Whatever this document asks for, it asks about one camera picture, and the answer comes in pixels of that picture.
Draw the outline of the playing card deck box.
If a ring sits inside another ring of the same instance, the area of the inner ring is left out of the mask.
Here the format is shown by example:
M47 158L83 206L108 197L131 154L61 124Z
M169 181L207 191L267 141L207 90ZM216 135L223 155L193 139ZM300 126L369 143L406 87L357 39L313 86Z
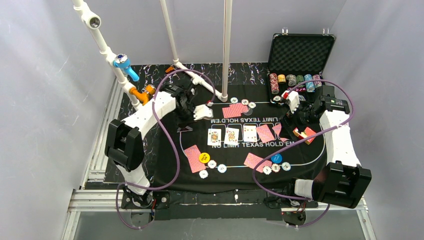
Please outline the playing card deck box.
M316 134L316 132L309 127L306 127L304 131L299 131L298 128L295 128L292 133L295 135L296 140L302 140Z

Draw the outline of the red card player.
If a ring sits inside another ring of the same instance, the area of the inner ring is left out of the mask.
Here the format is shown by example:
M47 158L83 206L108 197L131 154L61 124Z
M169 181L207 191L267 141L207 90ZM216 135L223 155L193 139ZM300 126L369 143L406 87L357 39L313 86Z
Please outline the red card player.
M258 165L258 163L262 160L263 158L262 157L259 157L259 156L257 156L257 155L255 155L255 154L252 154L252 153L249 153L248 155L247 155L247 157L245 158L245 160L244 160L244 165L245 166L247 166L247 167L249 167L249 168L251 168L251 169L253 169L256 165ZM265 160L263 163L261 163L257 168L256 168L256 171L257 172L259 172L259 173L263 173L263 167L264 166L272 166L272 162L271 161L269 161L269 160Z
M197 173L206 169L204 163L200 162L199 156L201 154L197 145L190 146L183 150L188 159L190 170L192 173Z

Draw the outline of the jack of clubs card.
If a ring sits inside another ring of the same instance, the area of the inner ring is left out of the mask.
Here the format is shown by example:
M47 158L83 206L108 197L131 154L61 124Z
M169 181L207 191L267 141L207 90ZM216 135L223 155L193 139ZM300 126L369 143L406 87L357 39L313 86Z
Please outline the jack of clubs card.
M222 130L218 128L209 128L207 133L207 145L208 146L220 146L221 145L221 134Z

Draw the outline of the yellow big blind button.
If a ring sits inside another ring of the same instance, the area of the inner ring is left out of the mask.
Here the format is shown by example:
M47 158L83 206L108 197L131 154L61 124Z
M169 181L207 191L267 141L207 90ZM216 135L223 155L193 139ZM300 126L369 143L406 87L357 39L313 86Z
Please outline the yellow big blind button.
M211 160L211 157L207 152L202 152L199 154L198 160L200 163L207 164Z

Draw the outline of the red card mat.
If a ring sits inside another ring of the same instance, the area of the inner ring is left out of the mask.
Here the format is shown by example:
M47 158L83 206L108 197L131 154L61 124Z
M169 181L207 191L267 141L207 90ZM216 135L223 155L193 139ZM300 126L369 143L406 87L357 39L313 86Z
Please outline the red card mat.
M273 133L266 124L258 126L256 132L262 143L268 143L275 140Z

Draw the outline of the queen of hearts card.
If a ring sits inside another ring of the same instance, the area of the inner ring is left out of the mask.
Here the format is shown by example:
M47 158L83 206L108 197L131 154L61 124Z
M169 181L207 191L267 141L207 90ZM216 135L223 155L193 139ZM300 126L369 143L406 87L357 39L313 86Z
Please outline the queen of hearts card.
M228 146L237 146L239 142L239 129L227 127L225 129L224 144Z

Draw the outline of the blue small blind button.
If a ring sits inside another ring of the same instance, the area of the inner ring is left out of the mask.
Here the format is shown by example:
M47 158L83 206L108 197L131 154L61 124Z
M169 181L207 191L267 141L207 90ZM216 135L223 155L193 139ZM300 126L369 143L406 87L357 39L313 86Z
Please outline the blue small blind button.
M274 164L281 164L283 162L283 157L282 157L282 155L280 153L277 153L277 154L273 155L270 158L270 160Z

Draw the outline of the clear dealer button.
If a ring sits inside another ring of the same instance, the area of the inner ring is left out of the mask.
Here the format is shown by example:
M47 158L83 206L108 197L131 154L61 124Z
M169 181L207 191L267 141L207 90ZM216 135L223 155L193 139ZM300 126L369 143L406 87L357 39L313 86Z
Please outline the clear dealer button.
M248 108L248 110L246 112L243 113L245 116L250 116L253 114L253 109L252 108Z

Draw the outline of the light blue chip row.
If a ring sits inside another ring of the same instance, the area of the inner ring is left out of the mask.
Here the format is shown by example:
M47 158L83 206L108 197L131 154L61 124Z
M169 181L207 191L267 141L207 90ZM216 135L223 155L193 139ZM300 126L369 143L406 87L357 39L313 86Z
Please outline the light blue chip row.
M284 170L284 171L286 171L286 172L288 172L288 171L290 171L291 170L291 165L288 163L288 162L283 162L282 164L281 164L281 168Z
M227 166L226 165L224 165L224 164L219 164L218 166L217 166L217 170L218 170L218 172L219 173L225 173L226 171L227 171Z

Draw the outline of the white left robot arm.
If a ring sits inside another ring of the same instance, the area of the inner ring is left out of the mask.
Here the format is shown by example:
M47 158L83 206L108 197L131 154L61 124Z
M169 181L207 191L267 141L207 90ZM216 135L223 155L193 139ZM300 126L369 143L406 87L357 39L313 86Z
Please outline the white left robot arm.
M121 172L129 190L142 196L150 188L142 166L146 134L169 113L180 118L180 126L193 123L196 90L191 83L187 87L166 83L160 90L149 84L142 91L133 87L129 92L140 100L141 107L129 117L109 123L104 154Z

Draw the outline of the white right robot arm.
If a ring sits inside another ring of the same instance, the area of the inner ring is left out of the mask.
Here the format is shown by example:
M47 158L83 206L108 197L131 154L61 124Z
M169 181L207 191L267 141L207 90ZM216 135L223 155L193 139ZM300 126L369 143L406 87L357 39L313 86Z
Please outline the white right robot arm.
M296 179L293 193L317 202L354 209L372 180L356 156L348 120L351 110L346 100L335 97L333 86L315 90L313 100L301 101L296 91L282 95L285 111L280 118L285 136L308 141L307 127L318 124L323 134L326 165L314 179Z

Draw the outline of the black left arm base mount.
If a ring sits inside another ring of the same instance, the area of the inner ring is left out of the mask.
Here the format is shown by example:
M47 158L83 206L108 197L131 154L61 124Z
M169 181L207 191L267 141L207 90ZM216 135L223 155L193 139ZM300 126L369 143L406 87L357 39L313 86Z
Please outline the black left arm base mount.
M147 217L149 224L155 219L156 210L166 210L170 206L171 196L168 191L150 191L144 195L136 195L124 186L122 199L118 204L121 210L130 212L131 225L140 228L142 226L140 217Z

